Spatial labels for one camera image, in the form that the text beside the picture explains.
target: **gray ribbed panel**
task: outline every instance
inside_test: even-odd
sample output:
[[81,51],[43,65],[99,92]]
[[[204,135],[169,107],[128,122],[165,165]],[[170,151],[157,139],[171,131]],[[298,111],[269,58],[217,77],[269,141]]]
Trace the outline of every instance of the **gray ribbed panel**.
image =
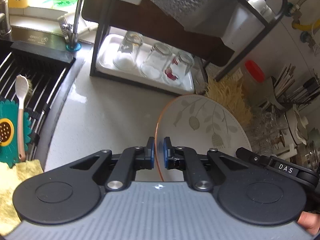
[[257,227],[238,221],[209,193],[191,190],[185,182],[132,182],[108,193],[87,217],[61,226],[22,222],[7,240],[304,240],[311,236],[292,222]]

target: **yellow ring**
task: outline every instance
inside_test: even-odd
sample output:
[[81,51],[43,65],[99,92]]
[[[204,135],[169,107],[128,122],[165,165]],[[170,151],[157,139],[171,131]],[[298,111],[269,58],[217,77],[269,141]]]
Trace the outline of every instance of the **yellow ring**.
[[11,134],[10,134],[9,139],[8,139],[7,141],[0,143],[0,147],[4,147],[4,146],[9,145],[9,144],[12,142],[13,135],[14,135],[13,123],[12,123],[8,118],[2,118],[2,119],[0,119],[0,123],[2,123],[2,122],[7,122],[7,123],[10,125]]

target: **plate with leaf pattern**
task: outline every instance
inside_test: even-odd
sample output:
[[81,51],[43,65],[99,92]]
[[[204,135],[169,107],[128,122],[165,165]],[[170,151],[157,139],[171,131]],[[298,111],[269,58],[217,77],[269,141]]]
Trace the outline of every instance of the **plate with leaf pattern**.
[[234,116],[216,101],[200,95],[172,100],[161,112],[156,128],[156,162],[164,181],[183,181],[182,171],[164,167],[163,141],[169,136],[174,146],[185,146],[198,154],[209,148],[236,157],[236,150],[251,150],[249,140]]

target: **red lid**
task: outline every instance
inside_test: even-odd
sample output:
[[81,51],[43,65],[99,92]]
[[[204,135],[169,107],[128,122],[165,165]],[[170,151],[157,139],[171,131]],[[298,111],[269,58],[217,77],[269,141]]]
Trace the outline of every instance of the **red lid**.
[[245,65],[247,71],[250,73],[250,75],[258,83],[262,83],[266,79],[261,68],[259,68],[259,66],[253,60],[246,61],[244,65]]

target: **faucet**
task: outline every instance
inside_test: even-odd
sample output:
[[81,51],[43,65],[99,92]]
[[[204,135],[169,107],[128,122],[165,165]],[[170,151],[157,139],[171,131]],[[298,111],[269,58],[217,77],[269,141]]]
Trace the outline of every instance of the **faucet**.
[[11,32],[8,0],[0,0],[0,36]]
[[61,28],[67,31],[68,33],[68,44],[66,48],[69,51],[77,51],[81,48],[80,43],[78,43],[78,25],[79,25],[80,13],[81,13],[82,1],[83,0],[78,0],[77,2],[74,24],[63,24],[61,26]]

